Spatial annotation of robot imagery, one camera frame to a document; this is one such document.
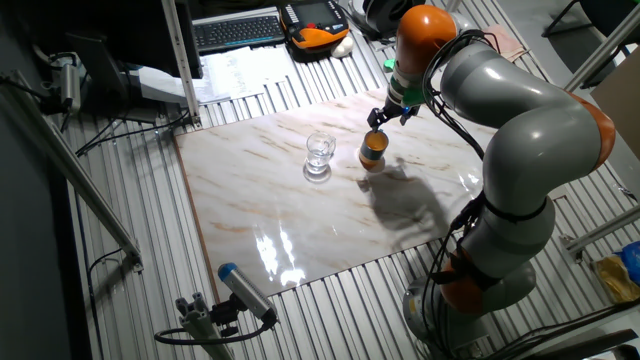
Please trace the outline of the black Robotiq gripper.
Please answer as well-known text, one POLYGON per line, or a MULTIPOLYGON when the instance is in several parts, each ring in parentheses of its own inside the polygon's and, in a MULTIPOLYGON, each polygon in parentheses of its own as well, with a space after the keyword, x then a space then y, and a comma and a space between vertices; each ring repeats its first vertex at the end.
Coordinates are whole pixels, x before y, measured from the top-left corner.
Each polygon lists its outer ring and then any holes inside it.
POLYGON ((367 123, 373 132, 378 132, 381 125, 395 118, 398 118, 400 124, 405 126, 410 118, 418 114, 419 109, 419 106, 403 106, 395 95, 388 93, 382 109, 373 108, 367 117, 367 123))

